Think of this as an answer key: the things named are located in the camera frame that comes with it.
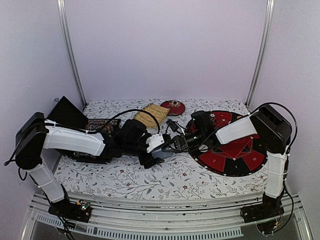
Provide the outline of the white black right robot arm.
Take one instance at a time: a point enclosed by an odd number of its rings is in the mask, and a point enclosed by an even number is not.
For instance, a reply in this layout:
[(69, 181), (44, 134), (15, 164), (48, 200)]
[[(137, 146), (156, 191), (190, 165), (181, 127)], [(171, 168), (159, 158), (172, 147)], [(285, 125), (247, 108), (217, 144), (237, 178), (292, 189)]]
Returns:
[(291, 124), (270, 104), (244, 116), (228, 111), (197, 111), (191, 114), (186, 132), (170, 140), (167, 151), (189, 153), (210, 171), (242, 177), (267, 162), (268, 200), (259, 206), (262, 218), (278, 210), (284, 191), (285, 170), (291, 147)]

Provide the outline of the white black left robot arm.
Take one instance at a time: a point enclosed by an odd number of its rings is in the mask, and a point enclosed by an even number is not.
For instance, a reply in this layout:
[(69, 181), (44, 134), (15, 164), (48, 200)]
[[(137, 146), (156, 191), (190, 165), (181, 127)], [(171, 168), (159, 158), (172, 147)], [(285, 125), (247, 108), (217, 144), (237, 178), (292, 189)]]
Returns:
[(70, 217), (75, 211), (74, 205), (42, 160), (44, 149), (69, 151), (99, 163), (123, 155), (136, 156), (142, 166), (149, 168), (159, 162), (152, 152), (164, 142), (162, 134), (148, 133), (146, 126), (136, 119), (127, 120), (115, 133), (107, 133), (101, 129), (68, 127), (36, 112), (16, 134), (12, 160), (35, 180), (63, 217)]

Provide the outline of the red white poker chip stack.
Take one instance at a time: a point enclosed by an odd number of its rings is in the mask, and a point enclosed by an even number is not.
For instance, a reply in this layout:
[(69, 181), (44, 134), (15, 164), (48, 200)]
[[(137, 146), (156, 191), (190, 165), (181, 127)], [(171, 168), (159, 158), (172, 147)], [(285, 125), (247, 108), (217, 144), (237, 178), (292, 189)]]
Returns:
[(216, 115), (215, 115), (214, 113), (211, 113), (211, 114), (209, 115), (209, 117), (210, 117), (210, 121), (211, 121), (211, 122), (215, 122), (215, 121), (216, 121)]

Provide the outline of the white dealer button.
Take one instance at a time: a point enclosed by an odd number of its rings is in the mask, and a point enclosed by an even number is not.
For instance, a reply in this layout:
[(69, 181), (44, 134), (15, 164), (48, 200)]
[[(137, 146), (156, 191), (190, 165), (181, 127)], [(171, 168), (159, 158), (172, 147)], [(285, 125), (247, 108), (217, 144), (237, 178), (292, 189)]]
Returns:
[(198, 148), (198, 150), (199, 150), (200, 152), (205, 153), (205, 152), (207, 152), (207, 151), (209, 150), (209, 148), (208, 148), (206, 145), (202, 145), (202, 146), (200, 146), (200, 147)]

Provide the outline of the woven bamboo tray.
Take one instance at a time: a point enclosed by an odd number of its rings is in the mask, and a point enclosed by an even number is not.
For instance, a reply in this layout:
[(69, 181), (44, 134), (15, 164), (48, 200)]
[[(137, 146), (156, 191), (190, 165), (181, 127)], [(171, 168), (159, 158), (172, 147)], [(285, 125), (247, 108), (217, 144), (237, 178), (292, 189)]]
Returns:
[[(168, 108), (156, 105), (154, 103), (150, 103), (142, 110), (150, 113), (157, 120), (159, 125), (166, 119), (170, 111)], [(133, 118), (143, 123), (147, 129), (154, 129), (158, 127), (155, 120), (147, 113), (138, 112)]]

